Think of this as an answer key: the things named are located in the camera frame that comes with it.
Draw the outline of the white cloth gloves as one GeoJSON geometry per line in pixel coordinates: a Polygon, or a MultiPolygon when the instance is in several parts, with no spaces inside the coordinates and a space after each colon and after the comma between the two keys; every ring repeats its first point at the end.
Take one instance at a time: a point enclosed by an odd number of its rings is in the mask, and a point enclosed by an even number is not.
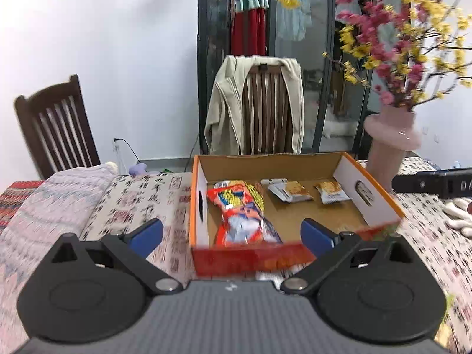
{"type": "Polygon", "coordinates": [[[454,198],[443,204],[443,213],[447,215],[445,221],[449,229],[459,231],[463,237],[472,237],[472,215],[467,212],[470,198],[454,198]]]}

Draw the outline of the calligraphy print tablecloth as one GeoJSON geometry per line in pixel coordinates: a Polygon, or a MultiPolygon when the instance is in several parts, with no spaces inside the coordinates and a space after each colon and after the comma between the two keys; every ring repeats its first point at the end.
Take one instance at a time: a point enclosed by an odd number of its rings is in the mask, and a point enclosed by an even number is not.
{"type": "MultiPolygon", "coordinates": [[[[163,223],[164,237],[150,254],[150,262],[181,282],[193,279],[189,245],[192,171],[116,177],[91,214],[82,239],[98,240],[110,232],[130,232],[157,218],[163,223]]],[[[436,196],[390,196],[405,214],[394,232],[408,240],[452,299],[446,315],[450,331],[447,347],[452,353],[468,353],[471,350],[471,240],[446,226],[447,215],[436,196]]]]}

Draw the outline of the small biscuit packet right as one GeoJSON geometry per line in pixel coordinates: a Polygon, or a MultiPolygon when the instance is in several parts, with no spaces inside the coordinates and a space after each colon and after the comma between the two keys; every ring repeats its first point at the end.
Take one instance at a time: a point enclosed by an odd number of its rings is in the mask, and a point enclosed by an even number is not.
{"type": "Polygon", "coordinates": [[[321,202],[324,205],[350,200],[350,197],[337,181],[320,181],[314,187],[318,190],[321,202]]]}

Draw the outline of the small biscuit packet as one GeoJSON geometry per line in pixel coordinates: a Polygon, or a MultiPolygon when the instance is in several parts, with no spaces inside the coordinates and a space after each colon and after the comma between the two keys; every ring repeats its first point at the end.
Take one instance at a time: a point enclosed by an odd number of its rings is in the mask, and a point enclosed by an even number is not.
{"type": "Polygon", "coordinates": [[[324,205],[350,200],[350,197],[337,181],[320,181],[314,187],[318,190],[321,202],[324,205]]]}
{"type": "Polygon", "coordinates": [[[268,190],[281,201],[289,204],[312,201],[310,192],[298,181],[284,181],[268,185],[268,190]]]}

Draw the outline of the small biscuit packet left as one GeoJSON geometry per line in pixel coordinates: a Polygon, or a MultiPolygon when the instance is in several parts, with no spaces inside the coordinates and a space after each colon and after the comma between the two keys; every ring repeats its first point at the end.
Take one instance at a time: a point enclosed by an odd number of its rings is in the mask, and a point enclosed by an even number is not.
{"type": "Polygon", "coordinates": [[[268,185],[268,190],[281,201],[289,204],[312,201],[310,192],[298,181],[284,181],[268,185]]]}

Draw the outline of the pink glass vase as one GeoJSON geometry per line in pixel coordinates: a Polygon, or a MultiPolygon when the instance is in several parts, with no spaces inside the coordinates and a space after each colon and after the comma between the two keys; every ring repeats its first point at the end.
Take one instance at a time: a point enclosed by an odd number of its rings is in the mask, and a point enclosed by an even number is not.
{"type": "Polygon", "coordinates": [[[392,180],[408,152],[421,145],[421,135],[414,128],[415,112],[405,107],[382,106],[379,114],[364,121],[364,130],[372,137],[366,170],[385,191],[392,190],[392,180]]]}

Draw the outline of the pink patterned blanket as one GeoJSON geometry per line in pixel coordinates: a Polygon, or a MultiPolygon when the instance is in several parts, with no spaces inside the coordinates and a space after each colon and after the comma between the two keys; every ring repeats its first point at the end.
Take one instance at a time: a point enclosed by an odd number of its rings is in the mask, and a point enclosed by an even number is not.
{"type": "Polygon", "coordinates": [[[117,176],[113,162],[55,173],[26,199],[2,232],[2,353],[11,353],[27,339],[16,302],[31,273],[63,233],[82,232],[117,176]]]}

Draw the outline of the orange cardboard snack box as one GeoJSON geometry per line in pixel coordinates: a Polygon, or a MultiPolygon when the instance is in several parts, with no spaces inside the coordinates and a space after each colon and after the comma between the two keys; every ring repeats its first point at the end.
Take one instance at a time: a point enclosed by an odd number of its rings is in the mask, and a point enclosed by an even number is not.
{"type": "Polygon", "coordinates": [[[374,240],[394,232],[404,216],[392,196],[346,152],[194,158],[189,245],[200,277],[267,272],[313,260],[314,255],[301,243],[301,223],[306,218],[333,232],[352,231],[363,240],[374,240]],[[221,181],[259,183],[264,179],[298,181],[313,200],[287,204],[263,187],[265,217],[282,244],[217,246],[214,239],[222,213],[208,201],[207,190],[221,181]],[[320,181],[337,181],[350,200],[324,205],[314,187],[320,181]]]}

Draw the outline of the red orange snack bag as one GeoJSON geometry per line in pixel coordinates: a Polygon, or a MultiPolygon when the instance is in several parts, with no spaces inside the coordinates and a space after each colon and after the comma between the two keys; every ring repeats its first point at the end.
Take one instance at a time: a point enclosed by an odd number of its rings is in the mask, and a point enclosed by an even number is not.
{"type": "Polygon", "coordinates": [[[282,239],[265,217],[265,202],[255,184],[221,181],[207,190],[207,199],[222,213],[214,243],[217,246],[282,244],[282,239]]]}

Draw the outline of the wooden chair with jacket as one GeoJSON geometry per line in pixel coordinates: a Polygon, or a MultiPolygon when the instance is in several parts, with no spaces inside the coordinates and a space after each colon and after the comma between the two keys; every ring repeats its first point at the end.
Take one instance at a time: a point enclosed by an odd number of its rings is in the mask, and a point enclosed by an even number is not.
{"type": "Polygon", "coordinates": [[[282,69],[250,68],[242,91],[241,154],[291,153],[293,123],[282,69]]]}

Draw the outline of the dark wooden chair left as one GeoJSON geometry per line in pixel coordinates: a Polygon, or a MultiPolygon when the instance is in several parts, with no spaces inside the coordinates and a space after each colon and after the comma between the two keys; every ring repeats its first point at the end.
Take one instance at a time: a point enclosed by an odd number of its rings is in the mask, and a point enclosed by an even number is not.
{"type": "Polygon", "coordinates": [[[14,102],[23,136],[40,176],[100,165],[78,75],[14,102]]]}

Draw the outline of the beige jacket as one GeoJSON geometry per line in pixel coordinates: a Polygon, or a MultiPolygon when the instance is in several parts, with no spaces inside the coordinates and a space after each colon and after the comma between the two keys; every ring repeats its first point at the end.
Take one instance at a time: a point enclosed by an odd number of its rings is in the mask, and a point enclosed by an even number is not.
{"type": "Polygon", "coordinates": [[[281,68],[292,115],[291,146],[294,153],[301,153],[304,136],[304,96],[299,62],[294,58],[228,55],[214,79],[206,117],[204,136],[211,154],[239,155],[241,153],[244,145],[242,140],[243,87],[250,69],[262,64],[281,68]]]}

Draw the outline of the pink and yellow flower branches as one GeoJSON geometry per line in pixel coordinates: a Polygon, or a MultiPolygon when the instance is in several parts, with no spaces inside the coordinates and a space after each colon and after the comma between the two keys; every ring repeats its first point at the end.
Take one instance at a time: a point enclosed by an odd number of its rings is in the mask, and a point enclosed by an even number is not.
{"type": "Polygon", "coordinates": [[[375,92],[384,106],[411,111],[443,99],[457,86],[471,87],[471,15],[461,2],[400,0],[393,7],[368,0],[358,13],[338,11],[341,51],[376,73],[378,84],[361,77],[352,62],[322,56],[340,67],[345,81],[375,92]]]}

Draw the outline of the black framed glass door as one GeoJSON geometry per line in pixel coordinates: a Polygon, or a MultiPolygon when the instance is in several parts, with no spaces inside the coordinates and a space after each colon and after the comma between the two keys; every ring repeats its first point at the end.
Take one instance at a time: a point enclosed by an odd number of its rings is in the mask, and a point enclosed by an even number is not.
{"type": "MultiPolygon", "coordinates": [[[[237,0],[198,0],[199,129],[204,130],[216,73],[231,54],[237,0]]],[[[349,60],[363,78],[378,82],[362,63],[341,52],[343,22],[335,0],[268,0],[259,19],[264,25],[266,55],[294,58],[301,66],[305,98],[305,152],[348,151],[365,158],[371,143],[362,125],[379,110],[378,99],[362,86],[342,79],[337,65],[329,66],[324,50],[349,60]]]]}

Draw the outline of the red blue hanging garment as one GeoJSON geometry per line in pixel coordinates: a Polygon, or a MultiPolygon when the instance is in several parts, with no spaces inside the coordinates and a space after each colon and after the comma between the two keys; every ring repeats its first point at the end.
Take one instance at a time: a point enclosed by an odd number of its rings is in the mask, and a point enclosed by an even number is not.
{"type": "Polygon", "coordinates": [[[230,0],[230,53],[267,55],[269,0],[230,0]]]}

